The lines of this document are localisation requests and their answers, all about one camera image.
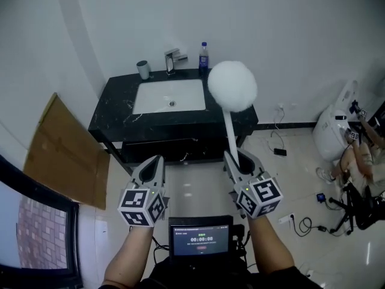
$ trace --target sneaker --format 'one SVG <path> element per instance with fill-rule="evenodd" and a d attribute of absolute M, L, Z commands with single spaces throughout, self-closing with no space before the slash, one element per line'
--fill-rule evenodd
<path fill-rule="evenodd" d="M 324 180 L 327 184 L 332 184 L 336 178 L 332 178 L 332 176 L 330 175 L 330 171 L 326 171 L 320 167 L 318 167 L 316 170 L 316 173 L 318 175 L 318 177 L 322 180 Z"/>

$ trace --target office chair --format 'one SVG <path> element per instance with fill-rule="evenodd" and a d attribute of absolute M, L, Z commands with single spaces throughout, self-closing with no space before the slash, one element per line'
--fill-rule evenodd
<path fill-rule="evenodd" d="M 350 222 L 350 229 L 346 232 L 350 235 L 353 232 L 353 217 L 356 218 L 356 225 L 359 229 L 365 230 L 366 228 L 373 225 L 377 220 L 384 220 L 384 203 L 382 197 L 372 197 L 369 186 L 365 188 L 365 198 L 362 198 L 359 191 L 349 183 L 343 188 L 348 198 L 347 204 L 329 198 L 329 202 L 338 205 L 345 210 L 345 215 L 339 222 L 335 229 L 331 229 L 330 233 L 337 232 L 343 223 L 347 220 Z"/>

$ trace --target sink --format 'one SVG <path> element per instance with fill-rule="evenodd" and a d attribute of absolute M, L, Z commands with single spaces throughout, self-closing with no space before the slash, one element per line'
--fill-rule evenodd
<path fill-rule="evenodd" d="M 205 109 L 200 79 L 156 81 L 139 85 L 133 114 Z"/>

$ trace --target person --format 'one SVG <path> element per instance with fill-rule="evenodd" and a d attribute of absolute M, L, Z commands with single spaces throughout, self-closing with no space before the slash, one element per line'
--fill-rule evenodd
<path fill-rule="evenodd" d="M 332 184 L 338 176 L 347 173 L 353 186 L 362 196 L 365 196 L 365 188 L 369 186 L 372 197 L 377 197 L 385 191 L 385 139 L 376 133 L 363 116 L 359 115 L 359 121 L 374 143 L 372 151 L 366 143 L 359 145 L 358 140 L 345 136 L 353 148 L 343 153 L 339 164 L 333 170 L 319 167 L 316 173 L 327 184 Z"/>
<path fill-rule="evenodd" d="M 294 266 L 293 257 L 266 216 L 248 219 L 258 271 L 246 263 L 207 264 L 204 268 L 158 263 L 149 278 L 141 281 L 152 241 L 153 228 L 133 227 L 122 248 L 108 265 L 100 289 L 127 288 L 320 288 Z"/>

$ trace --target white stick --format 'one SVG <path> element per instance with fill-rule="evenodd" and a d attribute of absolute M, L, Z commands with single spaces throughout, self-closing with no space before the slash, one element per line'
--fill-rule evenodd
<path fill-rule="evenodd" d="M 234 160 L 239 166 L 238 150 L 236 148 L 235 135 L 234 135 L 234 129 L 233 129 L 233 122 L 231 121 L 231 115 L 228 111 L 225 111 L 225 110 L 222 110 L 222 111 L 223 111 L 223 117 L 224 117 L 224 124 L 226 126 L 226 131 L 227 131 L 227 139 L 229 140 L 230 153 L 231 155 L 233 155 Z"/>

